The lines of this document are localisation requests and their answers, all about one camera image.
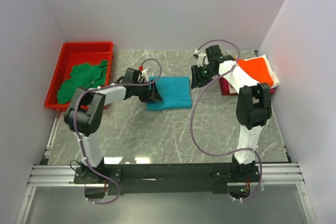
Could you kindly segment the teal t shirt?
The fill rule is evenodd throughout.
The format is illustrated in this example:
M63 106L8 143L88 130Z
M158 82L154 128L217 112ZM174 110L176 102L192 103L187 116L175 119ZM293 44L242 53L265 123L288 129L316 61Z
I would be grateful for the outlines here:
M149 102L148 111L190 109L192 107L190 79L188 76L160 77L155 82L162 102Z

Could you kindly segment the orange t shirt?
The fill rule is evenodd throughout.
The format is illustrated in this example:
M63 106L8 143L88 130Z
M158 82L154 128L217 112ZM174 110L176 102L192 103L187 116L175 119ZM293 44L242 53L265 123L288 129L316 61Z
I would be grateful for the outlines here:
M259 83L267 83L270 87L274 84L268 71L265 59L262 57L249 60L239 60L238 65L254 80Z

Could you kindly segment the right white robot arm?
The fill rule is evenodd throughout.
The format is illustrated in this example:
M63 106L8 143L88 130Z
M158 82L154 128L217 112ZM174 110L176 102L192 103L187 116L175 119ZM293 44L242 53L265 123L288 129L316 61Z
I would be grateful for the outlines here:
M208 87L216 77L222 77L238 93L236 117L240 124L237 151L233 153L230 175L235 181L259 175L255 165L255 150L259 136L271 118L270 87L250 77L231 55L223 55L218 45L195 50L197 64L191 67L191 89Z

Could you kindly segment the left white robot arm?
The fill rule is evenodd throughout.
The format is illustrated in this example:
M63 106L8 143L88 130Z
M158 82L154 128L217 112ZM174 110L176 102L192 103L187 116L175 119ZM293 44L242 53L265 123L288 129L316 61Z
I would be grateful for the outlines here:
M162 102L155 79L149 80L143 70L128 68L116 82L93 89L77 88L64 116L64 122L77 138L81 152L78 177L99 183L109 180L104 168L104 157L100 152L97 131L102 121L104 108L114 102L138 97L141 102Z

